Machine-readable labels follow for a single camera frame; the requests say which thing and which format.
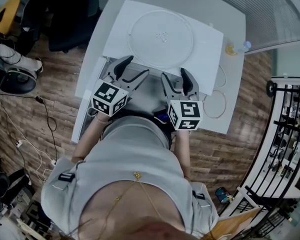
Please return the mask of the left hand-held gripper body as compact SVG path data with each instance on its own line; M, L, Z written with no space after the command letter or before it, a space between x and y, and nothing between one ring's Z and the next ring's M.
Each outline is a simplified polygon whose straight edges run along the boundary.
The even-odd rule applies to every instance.
M112 117L130 101L135 87L135 79L127 80L121 77L116 80L116 76L108 72L94 84L90 96L92 108L98 113Z

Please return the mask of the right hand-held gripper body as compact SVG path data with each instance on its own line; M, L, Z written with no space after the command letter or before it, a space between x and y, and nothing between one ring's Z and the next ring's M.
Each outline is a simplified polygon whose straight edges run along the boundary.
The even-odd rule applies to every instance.
M170 122L176 131L195 131L203 119L203 103L195 94L167 96Z

